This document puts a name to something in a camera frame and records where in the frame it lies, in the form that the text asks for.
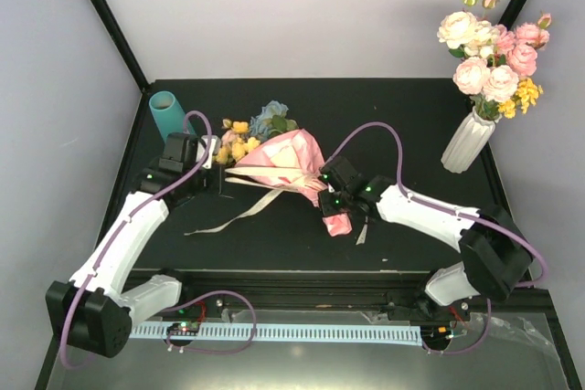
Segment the cream printed ribbon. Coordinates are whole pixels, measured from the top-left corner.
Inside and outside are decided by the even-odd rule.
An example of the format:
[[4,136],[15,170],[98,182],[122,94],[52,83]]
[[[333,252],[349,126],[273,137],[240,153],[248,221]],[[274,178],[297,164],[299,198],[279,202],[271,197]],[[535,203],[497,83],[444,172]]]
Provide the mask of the cream printed ribbon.
[[225,178],[226,183],[244,184],[265,188],[268,192],[263,195],[252,207],[243,213],[232,217],[227,222],[212,228],[199,229],[185,232],[186,237],[195,234],[215,234],[233,222],[250,216],[255,216],[269,204],[271,204],[282,193],[294,193],[307,195],[310,201],[317,203],[317,196],[325,191],[331,195],[330,189],[322,183],[318,177],[319,173],[309,173],[297,168],[286,167],[264,167],[264,166],[243,166],[229,168],[229,177]]

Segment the yellow and blue flower bunch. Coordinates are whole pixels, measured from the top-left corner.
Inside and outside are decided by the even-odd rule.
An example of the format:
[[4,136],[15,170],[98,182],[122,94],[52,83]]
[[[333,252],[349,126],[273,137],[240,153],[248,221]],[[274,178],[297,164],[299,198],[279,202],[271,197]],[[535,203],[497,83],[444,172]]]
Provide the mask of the yellow and blue flower bunch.
[[249,121],[224,119],[224,130],[220,147],[213,155],[213,162],[220,165],[234,165],[263,143],[299,128],[294,119],[288,117],[287,105],[272,100],[261,108],[261,112]]

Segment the pink wrapping paper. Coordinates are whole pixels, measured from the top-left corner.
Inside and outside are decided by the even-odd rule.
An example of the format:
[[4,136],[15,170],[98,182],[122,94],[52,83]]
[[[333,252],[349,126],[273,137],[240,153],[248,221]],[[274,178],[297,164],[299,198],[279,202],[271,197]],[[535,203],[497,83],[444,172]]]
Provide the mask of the pink wrapping paper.
[[307,130],[300,129],[260,144],[234,165],[233,170],[243,168],[243,171],[233,175],[249,177],[271,188],[292,189],[318,207],[318,194],[326,189],[318,179],[324,163],[317,140]]

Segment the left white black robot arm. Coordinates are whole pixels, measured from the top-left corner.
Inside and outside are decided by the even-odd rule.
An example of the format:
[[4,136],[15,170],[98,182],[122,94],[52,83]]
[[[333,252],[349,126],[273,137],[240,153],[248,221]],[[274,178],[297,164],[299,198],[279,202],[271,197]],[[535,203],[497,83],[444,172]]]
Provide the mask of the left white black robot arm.
[[48,316],[61,345],[106,358],[116,356],[134,327],[164,309],[188,315],[197,295],[174,276],[155,274],[125,290],[131,270],[155,230],[172,210],[210,187],[216,135],[175,132],[160,157],[145,168],[110,230],[89,259],[66,282],[46,293]]

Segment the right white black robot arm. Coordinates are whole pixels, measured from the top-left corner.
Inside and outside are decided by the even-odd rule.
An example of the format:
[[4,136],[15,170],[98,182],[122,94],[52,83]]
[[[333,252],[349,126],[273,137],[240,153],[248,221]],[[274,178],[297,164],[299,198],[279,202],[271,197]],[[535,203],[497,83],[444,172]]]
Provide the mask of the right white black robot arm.
[[435,320],[456,301],[483,296],[504,301],[522,283],[535,259],[511,216],[498,206],[485,209],[441,202],[383,176],[341,176],[329,171],[319,180],[323,216],[361,212],[409,227],[457,252],[461,260],[430,275],[415,298],[418,314]]

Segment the teal conical vase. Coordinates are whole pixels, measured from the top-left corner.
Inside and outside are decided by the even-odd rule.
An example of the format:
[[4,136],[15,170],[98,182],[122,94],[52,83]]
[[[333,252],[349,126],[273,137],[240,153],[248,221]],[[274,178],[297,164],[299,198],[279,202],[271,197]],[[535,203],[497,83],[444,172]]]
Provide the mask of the teal conical vase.
[[185,112],[172,92],[158,91],[153,94],[149,108],[164,142],[170,134],[183,131]]

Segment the white ribbed vase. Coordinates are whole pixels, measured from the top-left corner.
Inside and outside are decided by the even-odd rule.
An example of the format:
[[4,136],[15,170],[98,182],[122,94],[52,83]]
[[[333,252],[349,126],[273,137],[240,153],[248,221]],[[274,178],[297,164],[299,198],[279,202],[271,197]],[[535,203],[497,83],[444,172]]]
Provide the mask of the white ribbed vase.
[[454,174],[461,174],[469,169],[495,131],[500,117],[488,121],[472,110],[461,122],[455,134],[445,148],[441,163]]

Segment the left small circuit board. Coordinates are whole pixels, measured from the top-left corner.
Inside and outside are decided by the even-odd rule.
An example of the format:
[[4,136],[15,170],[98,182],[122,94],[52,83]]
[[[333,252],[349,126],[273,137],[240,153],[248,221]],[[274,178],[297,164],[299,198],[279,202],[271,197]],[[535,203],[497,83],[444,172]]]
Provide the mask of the left small circuit board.
[[167,328],[166,334],[170,336],[196,336],[198,331],[198,322],[178,321]]

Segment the small circuit board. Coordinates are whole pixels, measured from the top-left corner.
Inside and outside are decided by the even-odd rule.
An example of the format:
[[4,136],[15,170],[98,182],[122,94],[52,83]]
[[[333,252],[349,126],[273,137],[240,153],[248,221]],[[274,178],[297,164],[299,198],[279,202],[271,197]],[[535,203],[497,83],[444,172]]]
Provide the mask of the small circuit board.
[[167,328],[166,334],[170,336],[196,336],[198,331],[198,322],[178,321]]
[[425,342],[437,342],[441,340],[452,340],[465,336],[468,333],[466,328],[457,329],[450,326],[421,326],[420,336]]

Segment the right small circuit board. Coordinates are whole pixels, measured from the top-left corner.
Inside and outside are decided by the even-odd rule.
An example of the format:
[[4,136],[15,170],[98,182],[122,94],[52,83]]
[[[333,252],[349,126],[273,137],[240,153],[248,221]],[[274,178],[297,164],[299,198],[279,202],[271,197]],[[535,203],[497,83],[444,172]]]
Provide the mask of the right small circuit board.
[[437,342],[441,340],[452,340],[465,336],[468,333],[466,328],[457,329],[450,326],[421,326],[420,336],[425,342]]

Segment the pink and white rose bouquet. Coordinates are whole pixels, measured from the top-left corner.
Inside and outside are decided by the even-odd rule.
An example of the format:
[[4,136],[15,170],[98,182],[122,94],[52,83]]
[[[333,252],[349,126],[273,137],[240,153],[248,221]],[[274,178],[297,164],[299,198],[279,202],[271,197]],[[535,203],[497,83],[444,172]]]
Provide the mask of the pink and white rose bouquet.
[[499,0],[461,1],[463,8],[447,15],[437,31],[439,42],[459,60],[454,84],[482,120],[527,113],[543,94],[533,76],[550,40],[552,16],[543,13],[536,22],[511,29],[488,20]]

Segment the black aluminium rail base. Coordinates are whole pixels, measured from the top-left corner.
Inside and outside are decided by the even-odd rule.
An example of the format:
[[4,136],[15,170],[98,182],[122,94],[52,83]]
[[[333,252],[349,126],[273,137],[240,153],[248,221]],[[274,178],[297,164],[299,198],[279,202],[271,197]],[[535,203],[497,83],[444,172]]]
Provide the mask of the black aluminium rail base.
[[181,304],[216,290],[222,307],[241,307],[229,290],[247,298],[257,310],[380,311],[414,321],[447,320],[449,306],[433,302],[423,291],[423,273],[384,272],[185,272]]

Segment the left black frame post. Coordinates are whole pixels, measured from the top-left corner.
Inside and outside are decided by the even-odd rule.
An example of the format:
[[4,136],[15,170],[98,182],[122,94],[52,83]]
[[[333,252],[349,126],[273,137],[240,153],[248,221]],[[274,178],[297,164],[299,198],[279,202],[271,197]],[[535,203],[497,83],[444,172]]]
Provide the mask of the left black frame post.
[[126,68],[128,68],[134,82],[141,92],[149,90],[150,83],[133,53],[113,11],[107,0],[90,0],[95,12],[106,29],[112,43],[115,45]]

